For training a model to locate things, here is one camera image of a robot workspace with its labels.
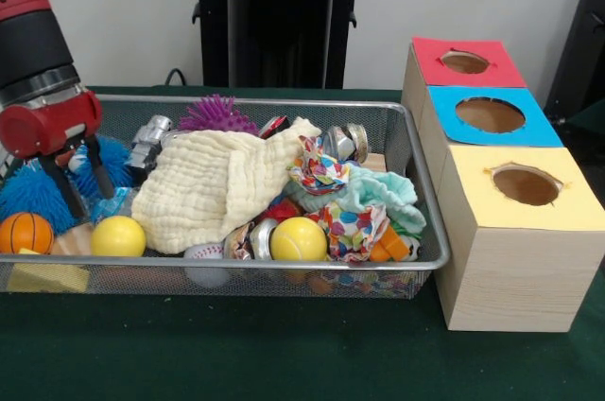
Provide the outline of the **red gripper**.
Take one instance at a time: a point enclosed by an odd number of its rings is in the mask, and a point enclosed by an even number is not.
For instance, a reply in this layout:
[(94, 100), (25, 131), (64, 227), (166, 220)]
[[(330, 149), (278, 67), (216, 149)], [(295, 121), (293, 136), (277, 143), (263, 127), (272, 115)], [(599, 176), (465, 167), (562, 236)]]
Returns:
[(93, 92), (39, 108), (14, 104), (1, 112), (1, 144), (20, 159), (42, 155), (43, 171), (60, 190), (71, 215), (85, 218), (86, 209), (80, 194), (51, 155), (84, 141), (91, 175), (86, 179), (83, 192), (87, 197), (111, 199), (114, 187), (101, 160), (100, 144), (95, 136), (101, 121), (101, 104)]

